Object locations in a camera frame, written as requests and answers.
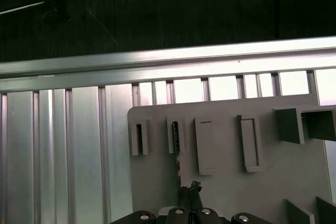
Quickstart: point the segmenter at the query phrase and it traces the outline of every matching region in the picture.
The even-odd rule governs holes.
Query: black surface
[[[40,0],[0,0],[6,10]],[[0,60],[275,39],[272,0],[62,0],[0,16]],[[334,35],[335,0],[281,0],[280,39]]]

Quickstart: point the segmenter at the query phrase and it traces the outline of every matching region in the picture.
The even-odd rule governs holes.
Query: screw
[[[204,213],[205,215],[209,215],[211,213],[211,211],[209,209],[204,208],[202,210],[202,213]]]
[[[240,215],[238,217],[239,220],[241,220],[242,222],[248,222],[250,219],[248,217],[246,217],[245,215]]]

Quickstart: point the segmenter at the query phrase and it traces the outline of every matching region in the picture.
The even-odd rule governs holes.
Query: rectangular slot
[[[256,117],[240,115],[241,139],[246,171],[262,171],[259,122]]]
[[[142,153],[143,149],[142,149],[142,130],[141,130],[141,124],[137,124],[136,125],[136,139],[138,142],[138,150],[140,153]]]
[[[198,170],[200,175],[212,175],[216,172],[217,158],[211,118],[196,118],[196,141]]]
[[[141,120],[131,124],[132,155],[148,155],[149,149],[148,121]]]

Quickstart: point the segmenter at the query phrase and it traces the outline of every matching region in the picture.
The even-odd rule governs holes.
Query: gray block
[[[156,214],[162,207],[177,205],[176,158],[169,151],[167,118],[183,116],[187,148],[180,153],[182,186],[189,186],[193,180],[201,182],[204,207],[219,209],[227,218],[249,212],[278,224],[288,223],[283,203],[290,199],[317,215],[316,196],[331,199],[324,142],[309,139],[304,145],[294,145],[281,141],[274,111],[287,106],[303,110],[317,105],[316,98],[307,94],[132,108],[129,122],[139,117],[151,118],[150,154],[131,156],[134,210]],[[247,166],[255,166],[258,155],[262,157],[262,171],[246,172],[239,115],[253,115],[259,123],[262,151],[257,154],[253,137],[246,135],[243,142],[252,143],[247,147],[247,153],[252,155]],[[204,118],[211,119],[211,127],[208,124],[199,128],[199,123],[206,121]],[[246,122],[247,130],[255,131],[251,120]],[[212,147],[204,149],[207,144]],[[214,166],[211,175],[200,174]]]
[[[286,200],[289,224],[315,224],[314,215]]]
[[[308,139],[336,141],[334,106],[319,108],[291,107],[275,109],[278,134],[282,141],[304,144]]]
[[[263,170],[262,146],[260,139],[259,119],[255,115],[239,115],[241,141],[245,169],[248,173]]]
[[[336,204],[323,197],[316,197],[321,224],[336,223]]]

